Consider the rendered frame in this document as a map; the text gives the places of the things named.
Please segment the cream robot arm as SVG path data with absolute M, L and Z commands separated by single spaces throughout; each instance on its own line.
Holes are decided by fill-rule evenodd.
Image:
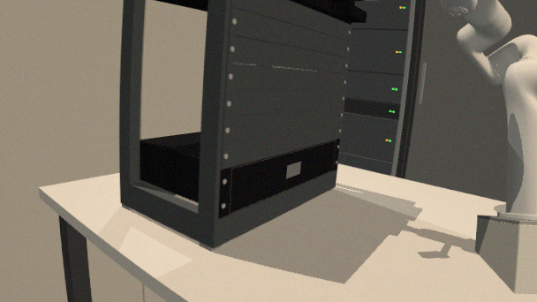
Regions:
M 493 86 L 503 83 L 509 214 L 497 212 L 497 217 L 537 221 L 537 37 L 521 35 L 485 57 L 483 51 L 511 30 L 511 17 L 498 0 L 441 0 L 441 4 L 470 24 L 458 31 L 458 44 L 485 80 Z

